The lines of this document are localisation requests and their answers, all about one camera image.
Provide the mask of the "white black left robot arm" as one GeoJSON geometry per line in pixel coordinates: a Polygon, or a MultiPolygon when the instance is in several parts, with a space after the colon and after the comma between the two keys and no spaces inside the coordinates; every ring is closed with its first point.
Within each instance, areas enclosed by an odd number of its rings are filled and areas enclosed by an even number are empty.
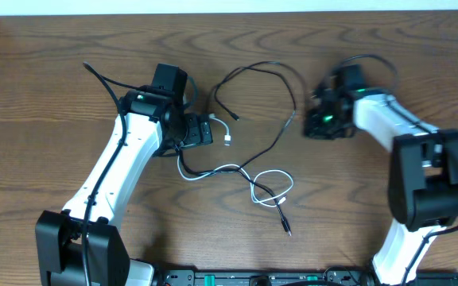
{"type": "Polygon", "coordinates": [[[122,219],[144,167],[169,149],[212,143],[209,116],[185,113],[172,91],[130,90],[118,101],[111,139],[61,212],[35,226],[43,285],[157,285],[158,271],[129,257],[122,219]]]}

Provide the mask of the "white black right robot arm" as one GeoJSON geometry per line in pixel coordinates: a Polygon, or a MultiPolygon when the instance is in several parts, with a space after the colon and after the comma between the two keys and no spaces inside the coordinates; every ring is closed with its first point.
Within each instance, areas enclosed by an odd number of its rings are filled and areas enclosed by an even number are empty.
{"type": "Polygon", "coordinates": [[[423,122],[382,88],[319,87],[305,136],[334,140],[361,129],[390,154],[393,220],[365,284],[406,285],[431,243],[458,231],[458,130],[423,122]]]}

